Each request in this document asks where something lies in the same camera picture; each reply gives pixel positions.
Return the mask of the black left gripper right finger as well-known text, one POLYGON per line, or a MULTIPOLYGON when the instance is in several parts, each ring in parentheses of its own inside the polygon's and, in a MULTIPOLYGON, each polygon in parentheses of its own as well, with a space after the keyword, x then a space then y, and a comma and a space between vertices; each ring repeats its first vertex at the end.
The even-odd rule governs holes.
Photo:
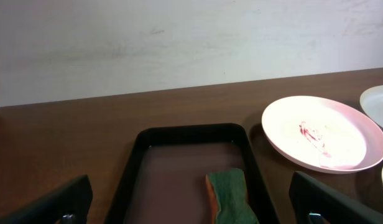
POLYGON ((288 194, 297 223, 383 223, 383 214, 300 171, 288 194))

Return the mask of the green orange sponge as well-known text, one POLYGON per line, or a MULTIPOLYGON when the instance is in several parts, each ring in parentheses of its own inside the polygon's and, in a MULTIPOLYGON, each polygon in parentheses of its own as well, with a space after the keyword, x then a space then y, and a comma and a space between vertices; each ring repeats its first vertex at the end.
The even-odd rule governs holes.
POLYGON ((259 224, 248 201, 242 169, 210 172, 205 182, 212 224, 259 224))

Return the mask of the pale green plate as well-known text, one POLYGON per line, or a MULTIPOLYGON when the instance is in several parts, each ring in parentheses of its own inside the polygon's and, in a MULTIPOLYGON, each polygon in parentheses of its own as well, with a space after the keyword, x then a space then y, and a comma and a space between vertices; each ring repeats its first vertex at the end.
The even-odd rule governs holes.
POLYGON ((365 90, 359 102, 363 112, 383 131, 383 85, 365 90))

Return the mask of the pink plate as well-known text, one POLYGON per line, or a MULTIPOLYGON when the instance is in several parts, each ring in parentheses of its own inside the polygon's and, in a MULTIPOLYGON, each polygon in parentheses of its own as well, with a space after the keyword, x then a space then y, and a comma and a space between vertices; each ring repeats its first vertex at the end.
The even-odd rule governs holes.
POLYGON ((273 148, 307 169, 329 174, 366 170, 383 161, 383 132, 360 111, 316 96, 272 102, 262 128, 273 148))

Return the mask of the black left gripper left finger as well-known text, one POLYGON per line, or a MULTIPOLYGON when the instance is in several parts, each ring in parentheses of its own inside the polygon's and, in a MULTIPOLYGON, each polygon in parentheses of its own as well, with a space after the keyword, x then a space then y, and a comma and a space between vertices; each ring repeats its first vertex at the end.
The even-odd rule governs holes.
POLYGON ((2 218, 0 223, 87 222, 93 191, 87 175, 81 175, 2 218))

